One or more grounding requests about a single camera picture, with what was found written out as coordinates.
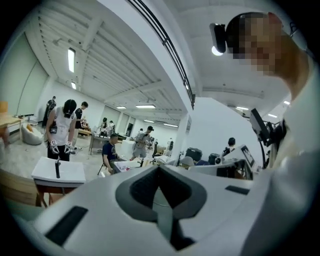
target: white glove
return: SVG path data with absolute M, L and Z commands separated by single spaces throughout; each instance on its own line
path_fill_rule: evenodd
M 68 141 L 68 142 L 64 145 L 64 153 L 70 154 L 70 152 L 71 152 L 71 142 Z
M 55 140 L 51 140 L 50 149 L 51 149 L 52 153 L 59 154 L 58 145 L 57 145 L 57 142 Z

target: woman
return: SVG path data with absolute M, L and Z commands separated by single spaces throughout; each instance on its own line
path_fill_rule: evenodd
M 77 118 L 75 118 L 76 102 L 68 99 L 64 106 L 55 107 L 46 123 L 48 138 L 47 157 L 50 159 L 70 160 L 72 139 L 75 133 Z

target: ceiling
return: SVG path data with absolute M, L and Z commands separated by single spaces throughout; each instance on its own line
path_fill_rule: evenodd
M 26 36 L 47 73 L 138 119 L 178 125 L 184 105 L 144 42 L 95 0 L 51 0 L 31 15 Z M 68 49 L 75 50 L 75 72 Z M 156 109 L 138 109 L 153 104 Z
M 273 12 L 280 17 L 287 31 L 288 18 L 273 3 L 265 0 L 164 1 L 188 40 L 199 74 L 195 83 L 201 84 L 202 97 L 214 98 L 226 106 L 256 108 L 261 116 L 265 116 L 289 94 L 282 80 L 263 76 L 247 63 L 232 59 L 230 54 L 216 56 L 211 52 L 213 41 L 209 25 L 228 24 L 240 13 Z

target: white tank top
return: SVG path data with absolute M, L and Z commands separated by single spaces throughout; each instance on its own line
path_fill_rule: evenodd
M 70 118 L 66 118 L 62 108 L 62 106 L 59 106 L 53 109 L 53 111 L 55 111 L 54 120 L 57 130 L 56 133 L 51 133 L 51 137 L 56 141 L 58 146 L 67 144 L 70 124 L 75 117 L 75 113 L 72 113 Z

